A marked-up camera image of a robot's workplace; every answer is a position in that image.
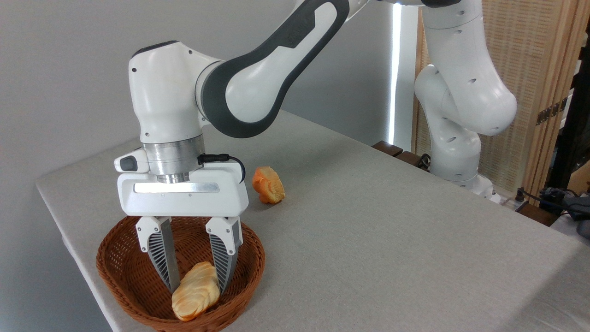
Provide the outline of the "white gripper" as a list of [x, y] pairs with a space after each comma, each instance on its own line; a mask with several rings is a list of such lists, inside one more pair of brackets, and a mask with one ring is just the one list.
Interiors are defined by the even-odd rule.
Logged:
[[136, 233], [142, 252], [170, 293], [180, 285], [170, 216], [212, 217], [205, 225], [212, 249], [220, 294], [230, 285], [243, 244], [240, 214], [248, 194], [240, 166], [204, 166], [189, 174], [189, 181], [165, 184], [148, 173], [118, 177], [122, 210], [142, 216]]

